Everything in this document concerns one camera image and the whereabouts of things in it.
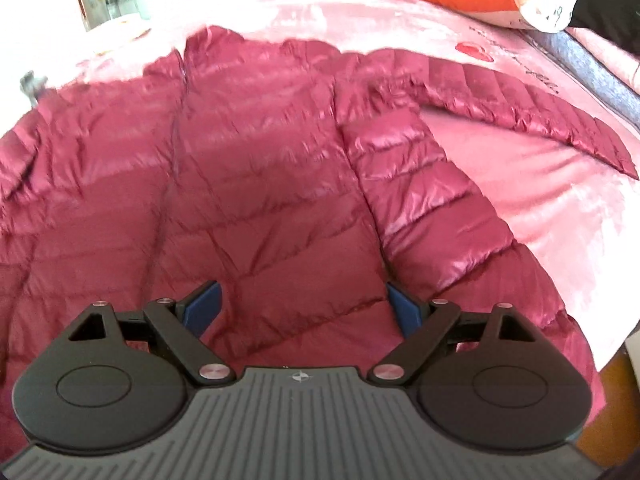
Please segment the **logo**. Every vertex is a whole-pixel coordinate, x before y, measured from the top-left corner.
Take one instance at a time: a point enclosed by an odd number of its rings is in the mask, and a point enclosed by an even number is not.
[[[298,383],[304,383],[305,381],[308,381],[311,376],[309,374],[307,374],[306,372],[303,372],[302,370],[300,370],[299,372],[294,373],[291,378],[298,382]]]

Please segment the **wooden floor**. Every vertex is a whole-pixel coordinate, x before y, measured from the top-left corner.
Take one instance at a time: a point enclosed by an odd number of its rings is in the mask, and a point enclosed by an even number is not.
[[[602,467],[619,465],[640,446],[640,390],[631,361],[620,351],[600,374],[607,406],[584,428],[578,447]]]

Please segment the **pink bedsheet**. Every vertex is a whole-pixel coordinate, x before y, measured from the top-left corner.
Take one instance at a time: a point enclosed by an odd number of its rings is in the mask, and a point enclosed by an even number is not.
[[[81,67],[85,80],[132,76],[144,62],[181,48],[203,24],[247,37],[281,41],[318,38],[343,50],[415,50],[487,66],[554,92],[609,124],[636,164],[633,127],[604,108],[517,32],[419,0],[247,0],[241,6],[202,3],[198,16],[176,10],[126,48]],[[568,312],[602,368],[640,319],[635,265],[640,252],[640,184],[552,140],[532,139],[446,113],[429,127],[447,155],[481,187],[554,279]]]
[[[614,76],[640,94],[640,59],[637,56],[622,50],[588,28],[568,28],[566,31]]]

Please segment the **circular cover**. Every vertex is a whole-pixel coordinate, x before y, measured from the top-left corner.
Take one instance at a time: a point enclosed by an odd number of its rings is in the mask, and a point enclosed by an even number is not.
[[[446,433],[466,444],[509,452],[561,444],[584,424],[591,393],[564,363],[555,364],[554,355],[537,344],[523,350],[526,345],[442,359],[422,375],[418,402]]]
[[[30,440],[69,454],[113,452],[141,444],[174,420],[186,401],[178,371],[126,346],[107,350],[87,347],[82,360],[60,355],[20,378],[14,409]]]

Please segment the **black fabric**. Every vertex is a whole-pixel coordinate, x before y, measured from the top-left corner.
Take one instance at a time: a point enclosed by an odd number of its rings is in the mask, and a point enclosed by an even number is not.
[[[640,0],[578,0],[569,26],[590,28],[620,48],[640,55]]]

